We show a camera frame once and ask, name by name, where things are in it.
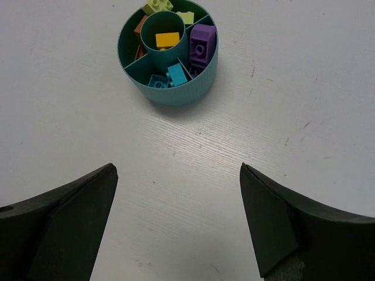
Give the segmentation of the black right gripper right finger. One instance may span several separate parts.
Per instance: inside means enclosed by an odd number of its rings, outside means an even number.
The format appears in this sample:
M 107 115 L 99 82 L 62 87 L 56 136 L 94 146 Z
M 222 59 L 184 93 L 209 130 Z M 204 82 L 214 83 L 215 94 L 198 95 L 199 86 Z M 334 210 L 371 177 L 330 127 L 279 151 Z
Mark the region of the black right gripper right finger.
M 247 164 L 240 187 L 264 280 L 374 279 L 374 218 L 319 203 Z

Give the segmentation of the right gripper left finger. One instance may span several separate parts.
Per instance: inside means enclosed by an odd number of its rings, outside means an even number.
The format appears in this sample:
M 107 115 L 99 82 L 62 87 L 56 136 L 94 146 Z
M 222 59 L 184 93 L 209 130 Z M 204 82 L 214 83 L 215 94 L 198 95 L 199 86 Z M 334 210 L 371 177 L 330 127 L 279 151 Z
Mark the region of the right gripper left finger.
M 1 280 L 90 280 L 117 183 L 109 163 L 1 207 Z

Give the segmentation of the brown lego plate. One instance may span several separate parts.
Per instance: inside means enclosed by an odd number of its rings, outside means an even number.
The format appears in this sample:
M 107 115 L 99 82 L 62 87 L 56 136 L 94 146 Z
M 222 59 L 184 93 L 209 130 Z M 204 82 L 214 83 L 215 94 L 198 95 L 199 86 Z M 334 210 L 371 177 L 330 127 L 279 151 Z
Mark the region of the brown lego plate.
M 138 42 L 138 48 L 137 48 L 137 52 L 136 52 L 135 59 L 134 59 L 135 61 L 140 59 L 145 54 L 147 54 L 147 50 L 141 39 L 141 29 L 147 18 L 148 18 L 148 15 L 144 15 L 143 18 L 140 20 L 139 24 L 134 29 L 134 34 Z

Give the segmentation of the purple sloped lego brick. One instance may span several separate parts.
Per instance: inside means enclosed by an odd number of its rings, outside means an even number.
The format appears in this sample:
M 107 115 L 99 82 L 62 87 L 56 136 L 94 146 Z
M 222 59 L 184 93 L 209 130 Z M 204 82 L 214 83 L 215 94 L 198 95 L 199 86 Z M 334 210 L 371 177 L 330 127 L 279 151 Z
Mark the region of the purple sloped lego brick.
M 217 29 L 213 25 L 196 24 L 190 33 L 189 60 L 191 65 L 206 68 L 210 63 L 215 49 Z

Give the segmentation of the long orange yellow lego brick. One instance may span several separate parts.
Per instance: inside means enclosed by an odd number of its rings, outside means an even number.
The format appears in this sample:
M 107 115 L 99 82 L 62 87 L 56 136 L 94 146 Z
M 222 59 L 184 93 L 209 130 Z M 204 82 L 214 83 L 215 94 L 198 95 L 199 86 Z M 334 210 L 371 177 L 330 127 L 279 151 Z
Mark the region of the long orange yellow lego brick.
M 157 33 L 155 41 L 158 50 L 166 50 L 176 46 L 180 42 L 180 34 L 179 32 Z

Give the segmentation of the lime green lego brick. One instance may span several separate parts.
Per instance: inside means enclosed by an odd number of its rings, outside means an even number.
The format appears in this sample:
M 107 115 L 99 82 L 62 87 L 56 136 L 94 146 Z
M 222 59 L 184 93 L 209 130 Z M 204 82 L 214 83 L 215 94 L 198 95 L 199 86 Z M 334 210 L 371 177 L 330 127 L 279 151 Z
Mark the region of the lime green lego brick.
M 160 11 L 171 11 L 172 9 L 173 5 L 169 0 L 147 0 L 146 4 L 142 7 L 146 15 Z

